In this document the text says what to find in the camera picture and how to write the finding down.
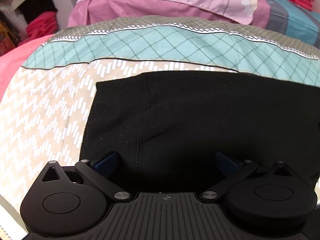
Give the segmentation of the black pants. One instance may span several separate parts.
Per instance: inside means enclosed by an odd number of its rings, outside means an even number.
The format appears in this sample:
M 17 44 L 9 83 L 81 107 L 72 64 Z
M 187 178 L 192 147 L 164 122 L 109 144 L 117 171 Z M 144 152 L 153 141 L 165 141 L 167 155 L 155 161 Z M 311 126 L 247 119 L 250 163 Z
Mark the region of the black pants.
M 319 178 L 319 88 L 250 74 L 167 71 L 103 81 L 80 157 L 118 152 L 119 186 L 200 191 L 216 154 L 239 163 L 288 163 L 310 186 Z

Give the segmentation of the pink floral pillow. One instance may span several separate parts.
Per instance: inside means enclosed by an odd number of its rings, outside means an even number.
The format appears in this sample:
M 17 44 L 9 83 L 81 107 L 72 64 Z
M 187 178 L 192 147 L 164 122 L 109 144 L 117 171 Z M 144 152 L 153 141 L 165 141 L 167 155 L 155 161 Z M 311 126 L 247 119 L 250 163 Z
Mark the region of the pink floral pillow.
M 68 26 L 147 15 L 199 17 L 265 28 L 270 6 L 266 0 L 78 0 Z

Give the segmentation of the patterned beige teal bedsheet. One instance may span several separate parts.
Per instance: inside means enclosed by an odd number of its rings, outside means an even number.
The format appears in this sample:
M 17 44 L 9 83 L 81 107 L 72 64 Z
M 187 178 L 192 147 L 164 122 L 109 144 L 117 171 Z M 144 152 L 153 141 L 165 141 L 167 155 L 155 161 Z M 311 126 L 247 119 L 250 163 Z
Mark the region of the patterned beige teal bedsheet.
M 45 164 L 79 159 L 95 84 L 163 70 L 250 73 L 319 85 L 319 48 L 250 25 L 122 17 L 41 44 L 1 100 L 1 238 L 23 239 L 20 204 Z

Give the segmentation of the red fleece blanket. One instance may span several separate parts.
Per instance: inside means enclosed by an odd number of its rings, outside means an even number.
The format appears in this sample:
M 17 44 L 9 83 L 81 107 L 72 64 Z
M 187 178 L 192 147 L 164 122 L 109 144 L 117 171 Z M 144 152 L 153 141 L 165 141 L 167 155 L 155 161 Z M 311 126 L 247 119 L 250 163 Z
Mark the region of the red fleece blanket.
M 0 59 L 0 99 L 2 100 L 12 77 L 22 66 L 24 61 L 44 42 L 52 37 L 52 34 L 31 40 L 11 50 Z

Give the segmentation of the teal grey striped pillow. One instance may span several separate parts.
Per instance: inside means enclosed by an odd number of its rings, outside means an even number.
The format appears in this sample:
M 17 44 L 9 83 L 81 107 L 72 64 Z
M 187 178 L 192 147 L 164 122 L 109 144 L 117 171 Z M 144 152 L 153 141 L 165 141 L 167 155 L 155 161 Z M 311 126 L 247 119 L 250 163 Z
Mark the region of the teal grey striped pillow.
M 266 0 L 270 6 L 267 30 L 296 38 L 319 48 L 319 14 L 288 0 Z

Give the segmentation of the red clothes pile left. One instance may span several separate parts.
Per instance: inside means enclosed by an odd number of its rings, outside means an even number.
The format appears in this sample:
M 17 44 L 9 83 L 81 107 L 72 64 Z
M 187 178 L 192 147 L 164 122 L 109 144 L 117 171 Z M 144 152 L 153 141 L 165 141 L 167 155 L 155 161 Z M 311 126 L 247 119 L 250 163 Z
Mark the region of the red clothes pile left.
M 27 37 L 18 45 L 20 46 L 34 39 L 54 34 L 58 31 L 58 28 L 56 12 L 43 12 L 28 24 L 25 29 Z

